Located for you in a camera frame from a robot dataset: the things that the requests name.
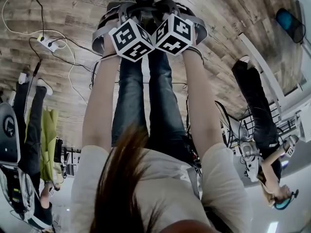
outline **ceiling light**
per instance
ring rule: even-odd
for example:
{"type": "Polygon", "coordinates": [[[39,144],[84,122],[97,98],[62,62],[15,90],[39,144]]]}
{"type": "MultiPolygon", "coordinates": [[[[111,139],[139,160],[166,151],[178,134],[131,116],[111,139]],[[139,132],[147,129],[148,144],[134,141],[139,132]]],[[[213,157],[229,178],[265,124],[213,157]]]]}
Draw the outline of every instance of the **ceiling light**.
{"type": "Polygon", "coordinates": [[[282,161],[281,164],[282,164],[282,167],[285,167],[287,166],[287,164],[289,163],[289,161],[282,161]]]}
{"type": "Polygon", "coordinates": [[[276,233],[277,225],[278,225],[278,222],[272,222],[269,225],[267,233],[276,233]]]}

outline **blue jeans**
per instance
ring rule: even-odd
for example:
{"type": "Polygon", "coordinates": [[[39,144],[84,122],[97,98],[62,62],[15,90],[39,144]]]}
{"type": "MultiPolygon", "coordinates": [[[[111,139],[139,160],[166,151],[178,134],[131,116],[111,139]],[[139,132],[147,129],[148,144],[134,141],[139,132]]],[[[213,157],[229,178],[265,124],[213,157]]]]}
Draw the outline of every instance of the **blue jeans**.
{"type": "MultiPolygon", "coordinates": [[[[172,70],[166,53],[154,50],[149,55],[150,136],[147,148],[193,163],[186,143],[185,128],[172,87],[172,70]]],[[[122,59],[119,98],[112,124],[112,146],[134,124],[147,131],[141,60],[122,59]]]]}

